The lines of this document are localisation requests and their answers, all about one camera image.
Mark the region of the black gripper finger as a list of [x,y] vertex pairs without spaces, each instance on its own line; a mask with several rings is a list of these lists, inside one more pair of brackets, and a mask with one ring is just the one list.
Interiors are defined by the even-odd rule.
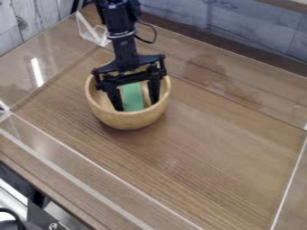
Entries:
[[155,104],[159,101],[159,90],[160,90],[160,80],[151,79],[148,81],[148,96],[152,104]]
[[115,85],[111,84],[107,86],[107,94],[108,94],[110,100],[112,102],[114,108],[118,111],[123,111],[124,105],[123,105],[122,94],[120,94],[120,90],[118,89],[118,87]]

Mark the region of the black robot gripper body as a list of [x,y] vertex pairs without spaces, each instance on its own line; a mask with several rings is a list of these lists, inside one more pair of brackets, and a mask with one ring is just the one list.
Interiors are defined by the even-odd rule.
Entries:
[[115,60],[96,67],[92,74],[99,90],[110,92],[119,86],[140,81],[155,82],[167,75],[163,54],[140,55],[136,40],[148,43],[136,35],[140,20],[138,0],[95,0],[102,24],[107,27],[107,38],[112,42]]

